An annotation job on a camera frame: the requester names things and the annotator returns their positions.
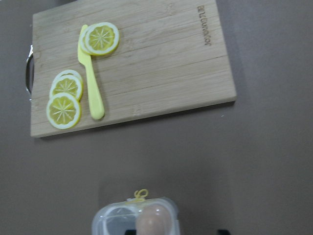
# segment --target wood grain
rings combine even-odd
[[[204,6],[211,45],[205,45],[198,7]],[[68,130],[45,114],[54,77],[77,70],[83,24],[111,22],[120,44],[110,56],[93,56],[106,115],[93,120],[87,88],[80,122]],[[215,0],[78,0],[33,16],[35,60],[31,136],[43,137],[234,101],[236,91]]]

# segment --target egg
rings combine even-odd
[[[160,204],[146,206],[136,220],[137,235],[168,235],[171,227],[171,214]]]

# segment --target clear plastic container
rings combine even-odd
[[[135,192],[134,199],[102,208],[93,219],[92,235],[180,235],[176,205],[167,198],[144,197]]]

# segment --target yellow string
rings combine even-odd
[[[147,189],[142,189],[142,190],[137,190],[134,193],[135,198],[129,202],[126,202],[127,204],[129,203],[138,203],[138,202],[144,202],[149,194],[149,191]]]

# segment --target yellow knife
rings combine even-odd
[[[88,25],[83,25],[80,31],[80,35],[84,32],[84,30],[88,27]],[[94,76],[91,56],[85,53],[78,42],[77,47],[77,55],[78,61],[86,68],[86,77],[87,77],[87,90],[88,90],[88,101],[89,101],[89,110],[93,119],[98,120],[104,116],[104,107],[101,98],[101,94],[99,92],[99,88],[97,86],[97,81]]]

